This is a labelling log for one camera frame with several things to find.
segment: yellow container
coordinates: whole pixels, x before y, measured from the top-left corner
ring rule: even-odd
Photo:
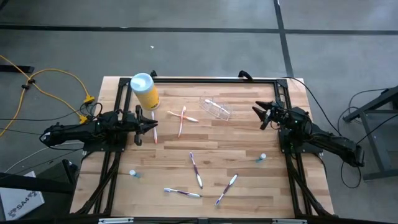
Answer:
[[[130,87],[145,110],[154,110],[159,106],[159,94],[150,75],[146,73],[134,75],[130,81]]]

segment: cord plug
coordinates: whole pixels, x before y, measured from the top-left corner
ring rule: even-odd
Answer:
[[[95,100],[94,96],[86,95],[86,99],[84,100],[85,104],[92,103]]]
[[[88,121],[87,116],[84,116],[84,115],[81,115],[81,114],[79,114],[79,119],[80,119],[79,124],[84,124],[84,123],[86,123]]]

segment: clear plastic container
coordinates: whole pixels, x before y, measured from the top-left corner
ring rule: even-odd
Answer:
[[[199,104],[205,111],[225,121],[229,120],[233,112],[230,105],[214,101],[213,97],[201,97],[199,99]]]

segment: white lid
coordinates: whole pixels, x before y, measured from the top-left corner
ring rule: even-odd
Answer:
[[[146,73],[138,73],[134,75],[130,81],[130,86],[135,93],[143,94],[152,89],[154,81],[152,77]]]

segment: label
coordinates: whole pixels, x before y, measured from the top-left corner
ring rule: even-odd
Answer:
[[[136,96],[141,104],[141,107],[145,110],[154,110],[158,107],[159,101],[159,94],[157,92],[156,86],[153,85],[151,91],[145,94],[137,94]]]

